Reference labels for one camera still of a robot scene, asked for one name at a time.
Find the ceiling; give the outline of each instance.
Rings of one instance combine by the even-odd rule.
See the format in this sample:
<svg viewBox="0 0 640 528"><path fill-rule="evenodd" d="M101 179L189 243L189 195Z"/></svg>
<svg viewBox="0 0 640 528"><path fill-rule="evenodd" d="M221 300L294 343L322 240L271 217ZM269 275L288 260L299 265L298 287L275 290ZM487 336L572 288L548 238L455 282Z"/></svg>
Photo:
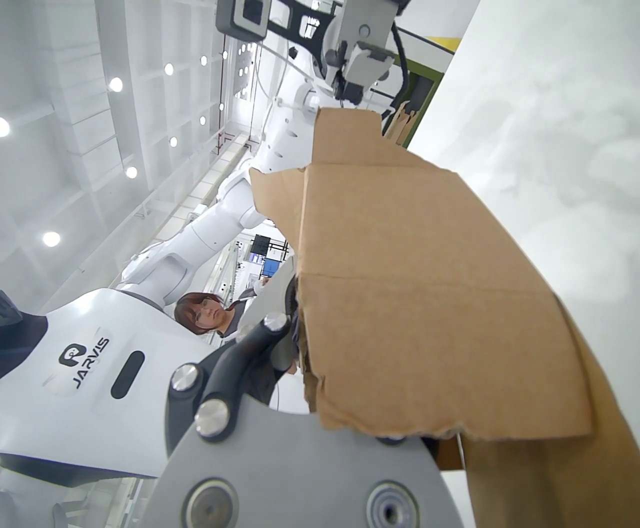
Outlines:
<svg viewBox="0 0 640 528"><path fill-rule="evenodd" d="M238 129L237 47L214 16L212 0L0 2L0 289L22 310L110 284Z"/></svg>

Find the cable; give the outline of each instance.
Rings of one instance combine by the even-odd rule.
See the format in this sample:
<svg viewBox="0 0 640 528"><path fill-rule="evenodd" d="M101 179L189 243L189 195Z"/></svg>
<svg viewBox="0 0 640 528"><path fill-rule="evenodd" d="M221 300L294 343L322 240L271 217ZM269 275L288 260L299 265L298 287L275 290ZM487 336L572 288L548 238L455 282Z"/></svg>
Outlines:
<svg viewBox="0 0 640 528"><path fill-rule="evenodd" d="M272 50L270 47L266 46L265 44L258 43L258 45L260 46L260 58L261 59L262 59L262 50L265 49L265 50L269 51L270 53L272 53L273 55L275 55L276 57L278 57L281 60L283 60L284 63L285 63L284 64L284 69L282 70L282 76L280 77L280 82L278 83L278 88L276 89L276 97L277 97L277 95L280 93L280 89L282 88L282 83L284 82L284 76L287 73L287 66L291 66L293 69L297 70L298 72L302 72L302 70L300 70L295 64L290 62L287 58L285 58L282 55L280 55L280 53L277 53L276 51ZM288 40L287 40L287 49L289 49L289 41ZM267 97L267 99L268 99L269 95L267 95L267 91L264 89L264 87L262 86L262 83L260 82L260 70L259 70L259 68L256 68L255 75L258 78L258 83L260 84L260 88L261 88L262 92L264 93L265 97ZM260 140L261 141L262 141L262 135L264 134L264 128L267 126L267 121L269 120L269 116L271 115L271 110L273 109L273 100L274 100L274 98L272 97L270 102L269 102L269 107L267 108L267 113L264 115L264 119L262 121L262 130L260 130Z"/></svg>
<svg viewBox="0 0 640 528"><path fill-rule="evenodd" d="M295 71L297 71L300 75L302 75L305 79L308 79L310 77L309 74L304 73L304 71L302 71L300 68L298 68L293 62L291 62L289 59L287 59L286 57L283 57L282 55L280 55L280 53L278 53L277 51L272 50L269 46L262 44L261 42L258 43L258 45L267 50L269 53L271 53L272 55L275 55L276 57L278 57L280 60L285 61L289 66L291 66Z"/></svg>
<svg viewBox="0 0 640 528"><path fill-rule="evenodd" d="M400 57L400 68L402 69L402 86L400 86L400 90L394 97L394 100L391 102L391 106L398 110L400 106L400 102L402 101L407 89L409 88L409 66L406 63L406 55L404 54L404 46L402 44L402 39L400 38L400 33L398 32L398 28L396 23L394 22L391 25L391 33L394 36L394 42L396 43L396 47L398 48L398 56ZM391 110L386 110L382 114L382 120L387 119L391 114ZM391 119L387 121L384 129L382 130L382 134L387 131L389 125L391 124Z"/></svg>
<svg viewBox="0 0 640 528"><path fill-rule="evenodd" d="M269 99L269 94L264 89L264 86L262 85L262 83L260 81L260 64L262 63L262 48L260 48L260 56L258 57L258 59L259 59L258 64L256 64L256 66L255 66L255 77L256 77L256 79L258 79L258 86L260 86L260 89L262 90L262 93L264 94L264 96L267 99Z"/></svg>

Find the cardboard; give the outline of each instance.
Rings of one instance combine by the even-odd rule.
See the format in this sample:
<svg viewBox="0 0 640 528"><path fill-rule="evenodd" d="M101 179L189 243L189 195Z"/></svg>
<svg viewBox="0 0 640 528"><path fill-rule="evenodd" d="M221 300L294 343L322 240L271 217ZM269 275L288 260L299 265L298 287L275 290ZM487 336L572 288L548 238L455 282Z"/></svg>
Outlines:
<svg viewBox="0 0 640 528"><path fill-rule="evenodd" d="M285 201L302 181L296 230ZM547 284L457 175L380 136L378 114L320 110L311 165L252 182L298 255L325 427L591 432L579 355Z"/></svg>
<svg viewBox="0 0 640 528"><path fill-rule="evenodd" d="M464 439L477 528L640 526L640 451L607 378L561 310L589 381L594 434L537 442Z"/></svg>
<svg viewBox="0 0 640 528"><path fill-rule="evenodd" d="M477 528L640 526L640 451L571 317L455 174L323 109L312 164L252 171L298 254L305 397L329 428L427 433Z"/></svg>
<svg viewBox="0 0 640 528"><path fill-rule="evenodd" d="M385 133L385 139L388 139L396 145L402 145L409 135L413 126L413 120L417 116L415 111L409 113L404 112L408 101L404 101L398 110L394 113L391 123Z"/></svg>

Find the humanoid robot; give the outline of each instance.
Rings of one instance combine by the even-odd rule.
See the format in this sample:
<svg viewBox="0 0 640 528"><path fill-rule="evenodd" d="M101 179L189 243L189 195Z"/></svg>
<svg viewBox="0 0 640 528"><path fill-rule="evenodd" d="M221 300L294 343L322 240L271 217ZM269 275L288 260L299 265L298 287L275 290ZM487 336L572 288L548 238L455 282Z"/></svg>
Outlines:
<svg viewBox="0 0 640 528"><path fill-rule="evenodd" d="M320 19L311 39L268 21L269 1L220 0L216 20L244 41L268 27L310 52L296 61L309 75L290 70L278 94L286 104L275 104L253 160L263 172L308 164L317 106L359 105L395 57L384 46L396 2L349 0L336 18L285 4L293 24ZM323 431L315 416L274 412L246 388L275 362L290 364L291 263L247 310L237 342L217 351L163 312L203 263L262 221L240 171L195 221L135 255L116 289L46 316L0 296L0 528L67 528L68 488L123 476L162 476L147 527L418 527L427 516L429 526L460 526L418 439L388 447ZM301 479L307 498L294 499Z"/></svg>

